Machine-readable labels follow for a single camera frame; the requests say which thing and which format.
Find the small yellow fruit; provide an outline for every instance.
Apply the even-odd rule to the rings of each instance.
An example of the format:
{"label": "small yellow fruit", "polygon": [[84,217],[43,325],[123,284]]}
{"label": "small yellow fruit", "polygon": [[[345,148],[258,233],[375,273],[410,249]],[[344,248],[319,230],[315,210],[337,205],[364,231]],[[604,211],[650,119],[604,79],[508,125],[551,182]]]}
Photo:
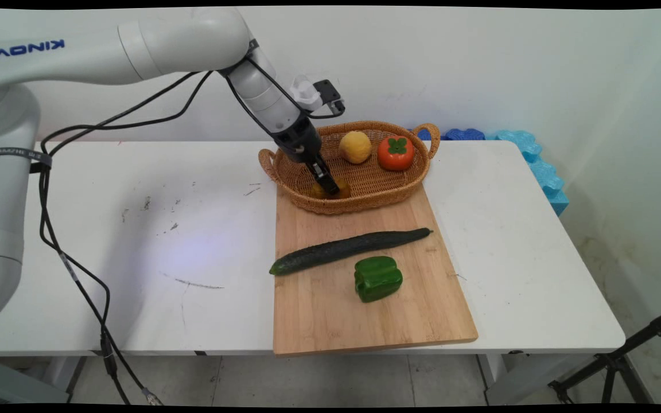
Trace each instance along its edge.
{"label": "small yellow fruit", "polygon": [[341,138],[338,146],[341,157],[351,163],[362,163],[372,152],[372,142],[365,133],[351,131]]}
{"label": "small yellow fruit", "polygon": [[351,188],[348,186],[348,182],[343,178],[336,178],[336,185],[338,185],[338,193],[336,195],[328,195],[326,191],[323,190],[322,186],[319,183],[313,183],[313,187],[310,188],[310,198],[315,199],[344,199],[351,196]]}

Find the robotic arm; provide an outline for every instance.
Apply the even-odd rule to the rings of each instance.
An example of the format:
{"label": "robotic arm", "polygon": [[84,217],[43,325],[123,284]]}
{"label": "robotic arm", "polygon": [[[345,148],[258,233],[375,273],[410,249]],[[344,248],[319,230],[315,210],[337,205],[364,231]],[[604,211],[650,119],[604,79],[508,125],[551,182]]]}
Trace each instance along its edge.
{"label": "robotic arm", "polygon": [[275,70],[234,8],[197,7],[168,21],[152,18],[87,35],[0,44],[0,148],[23,149],[20,156],[0,156],[0,311],[19,282],[27,157],[37,156],[31,149],[40,110],[20,83],[130,84],[173,72],[208,70],[231,82],[255,120],[290,159],[307,164],[329,193],[338,191],[320,157],[320,137],[308,111],[298,109],[265,76],[274,77]]}

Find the green bell pepper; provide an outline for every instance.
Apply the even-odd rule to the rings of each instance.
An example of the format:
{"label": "green bell pepper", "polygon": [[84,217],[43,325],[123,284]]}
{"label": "green bell pepper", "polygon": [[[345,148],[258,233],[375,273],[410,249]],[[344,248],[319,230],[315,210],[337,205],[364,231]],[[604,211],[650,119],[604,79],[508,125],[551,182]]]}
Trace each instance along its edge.
{"label": "green bell pepper", "polygon": [[362,259],[356,262],[354,269],[356,292],[364,303],[384,298],[399,290],[402,285],[402,272],[391,257],[372,256]]}

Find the white table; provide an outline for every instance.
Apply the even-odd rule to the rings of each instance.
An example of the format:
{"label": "white table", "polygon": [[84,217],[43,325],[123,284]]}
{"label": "white table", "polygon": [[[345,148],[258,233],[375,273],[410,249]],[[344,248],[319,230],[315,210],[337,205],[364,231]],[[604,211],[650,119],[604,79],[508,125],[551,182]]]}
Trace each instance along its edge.
{"label": "white table", "polygon": [[[108,327],[124,353],[271,353],[276,186],[259,166],[262,148],[276,149],[84,142],[55,157],[49,210],[58,240],[110,286]],[[480,337],[384,353],[486,354],[496,380],[489,402],[509,403],[529,391],[517,371],[549,381],[624,343],[514,144],[443,141],[424,185]],[[99,324],[40,240],[39,219],[32,176],[22,280],[0,313],[0,356],[92,356]],[[103,306],[100,287],[79,276]],[[501,378],[495,355],[512,350],[550,356]]]}

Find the kinova logo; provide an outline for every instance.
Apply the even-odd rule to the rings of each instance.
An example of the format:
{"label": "kinova logo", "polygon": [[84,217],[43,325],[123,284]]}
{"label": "kinova logo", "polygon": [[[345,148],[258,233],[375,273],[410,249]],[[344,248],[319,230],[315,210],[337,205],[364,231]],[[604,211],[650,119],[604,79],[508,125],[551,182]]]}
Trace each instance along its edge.
{"label": "kinova logo", "polygon": [[45,50],[62,49],[65,47],[65,40],[50,40],[49,42],[39,42],[39,44],[13,45],[8,49],[0,49],[0,57],[19,56],[21,54],[32,53],[35,50],[44,52]]}

